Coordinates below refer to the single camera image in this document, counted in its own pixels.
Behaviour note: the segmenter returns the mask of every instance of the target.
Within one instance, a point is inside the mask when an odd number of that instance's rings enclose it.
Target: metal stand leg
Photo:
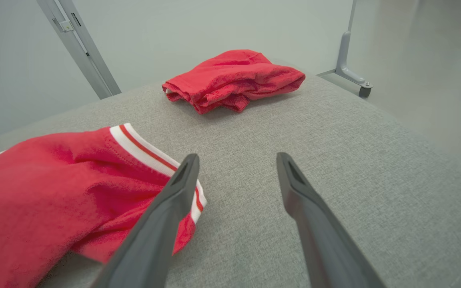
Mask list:
[[[359,96],[367,98],[369,93],[371,93],[371,88],[373,85],[366,82],[364,77],[357,75],[348,68],[348,48],[350,47],[350,37],[351,37],[351,24],[353,23],[353,15],[355,14],[355,5],[357,0],[353,0],[353,6],[351,7],[351,17],[348,24],[348,31],[344,32],[341,38],[341,46],[339,47],[339,56],[337,58],[337,67],[335,73],[345,79],[352,81],[361,86]]]

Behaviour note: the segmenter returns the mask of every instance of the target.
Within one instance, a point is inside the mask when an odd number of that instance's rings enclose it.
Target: gray table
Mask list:
[[[0,136],[0,151],[34,136],[130,122],[181,161],[201,159],[208,200],[174,257],[168,287],[298,287],[309,278],[285,213],[276,153],[292,155],[391,287],[461,288],[461,168],[368,102],[321,78],[198,115],[160,84],[101,100]],[[100,264],[69,253],[41,287],[88,287]]]

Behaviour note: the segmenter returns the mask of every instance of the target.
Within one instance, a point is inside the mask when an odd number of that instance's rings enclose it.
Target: red stripe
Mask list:
[[[144,151],[145,153],[147,153],[150,157],[158,160],[161,164],[167,166],[168,168],[172,169],[173,171],[177,171],[177,167],[168,163],[165,159],[159,157],[158,155],[156,155],[155,153],[153,153],[151,150],[147,149],[145,146],[143,146],[140,142],[138,142],[130,133],[129,131],[126,129],[126,126],[124,125],[120,125],[119,126],[120,129],[122,130],[122,133],[124,133],[124,135],[126,135],[126,137],[128,137],[128,139],[133,142],[133,144],[135,144],[138,148],[140,148],[141,151]],[[199,192],[198,192],[198,188],[195,187],[195,194],[197,195],[197,207],[199,208],[200,212],[202,212],[204,210],[204,206],[202,206],[202,203],[200,202],[200,196],[199,196]]]

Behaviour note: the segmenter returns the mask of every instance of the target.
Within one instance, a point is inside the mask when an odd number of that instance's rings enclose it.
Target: gray floor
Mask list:
[[[461,0],[358,0],[348,64],[374,84],[368,102],[461,162]]]

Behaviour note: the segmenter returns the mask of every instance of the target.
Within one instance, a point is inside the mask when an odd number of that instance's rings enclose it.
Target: red cloth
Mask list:
[[[274,65],[261,53],[232,50],[168,80],[163,91],[170,101],[188,101],[199,114],[218,106],[241,112],[250,100],[292,92],[303,80],[304,73]]]
[[[0,287],[33,287],[70,249],[107,262],[179,163],[130,124],[59,133],[0,154]],[[174,253],[206,201],[197,182]]]

